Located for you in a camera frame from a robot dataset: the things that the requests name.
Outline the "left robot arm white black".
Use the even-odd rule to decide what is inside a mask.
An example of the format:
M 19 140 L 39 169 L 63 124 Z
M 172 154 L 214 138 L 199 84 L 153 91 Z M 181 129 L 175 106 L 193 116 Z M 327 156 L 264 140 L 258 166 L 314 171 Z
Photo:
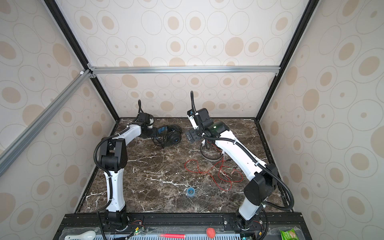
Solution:
M 104 171 L 107 182 L 108 201 L 102 210 L 105 220 L 123 228 L 128 225 L 126 203 L 123 194 L 124 168 L 128 162 L 127 145 L 137 137 L 148 139 L 157 135 L 153 127 L 154 117 L 142 109 L 138 101 L 138 115 L 121 132 L 103 138 L 95 148 L 94 162 Z

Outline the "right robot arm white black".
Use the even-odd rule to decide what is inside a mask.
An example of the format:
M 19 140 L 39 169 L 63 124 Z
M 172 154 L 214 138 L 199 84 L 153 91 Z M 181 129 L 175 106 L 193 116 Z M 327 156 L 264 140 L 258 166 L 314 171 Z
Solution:
M 190 92 L 192 109 L 187 112 L 193 128 L 186 132 L 190 143 L 202 141 L 212 143 L 227 154 L 243 171 L 249 183 L 244 188 L 245 199 L 237 210 L 238 226 L 246 230 L 252 224 L 254 216 L 269 205 L 281 211 L 290 211 L 294 207 L 294 197 L 289 187 L 278 177 L 278 169 L 274 164 L 266 164 L 249 151 L 222 121 L 214 122 L 207 109 L 196 109 L 194 92 Z M 282 207 L 267 202 L 266 199 L 278 185 L 288 194 L 288 206 Z

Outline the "black headphones blue headband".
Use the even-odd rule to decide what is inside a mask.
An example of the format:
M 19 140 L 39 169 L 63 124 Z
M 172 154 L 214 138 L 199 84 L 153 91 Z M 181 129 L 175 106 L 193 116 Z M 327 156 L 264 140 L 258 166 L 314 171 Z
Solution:
M 152 138 L 153 143 L 160 148 L 177 145 L 182 140 L 182 128 L 179 125 L 164 125 L 159 130 L 159 136 Z

